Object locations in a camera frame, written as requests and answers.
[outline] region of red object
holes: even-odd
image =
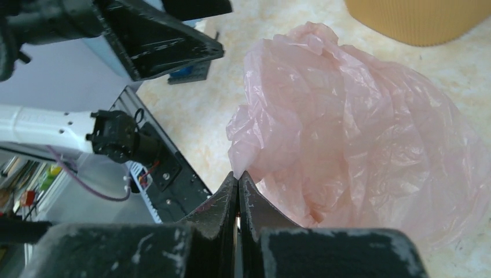
[[[36,197],[36,192],[32,190],[27,190],[20,196],[20,205],[23,207],[30,207],[34,204],[34,198]]]

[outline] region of blue object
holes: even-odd
[[[178,71],[174,71],[169,75],[170,77],[176,78],[176,77],[183,77],[183,76],[190,75],[192,72],[193,72],[193,66],[191,65],[190,67],[181,68]]]

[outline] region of tabletop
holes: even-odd
[[[230,142],[225,127],[244,104],[243,58],[253,43],[285,34],[307,21],[321,22],[351,44],[385,61],[407,65],[430,78],[455,102],[491,147],[491,18],[463,37],[433,47],[414,47],[362,25],[342,0],[233,0],[234,12],[213,18],[225,57],[211,64],[202,82],[168,85],[167,77],[143,83],[145,105],[202,180],[216,191],[227,173]],[[423,258],[430,277],[491,277],[491,210],[462,240]]]

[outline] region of tan basket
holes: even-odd
[[[491,0],[345,0],[355,19],[416,46],[456,39],[491,15]]]

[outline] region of pink plastic bag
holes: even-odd
[[[424,76],[313,23],[261,40],[244,63],[234,175],[248,170],[298,224],[395,228],[429,250],[486,212],[488,150]]]

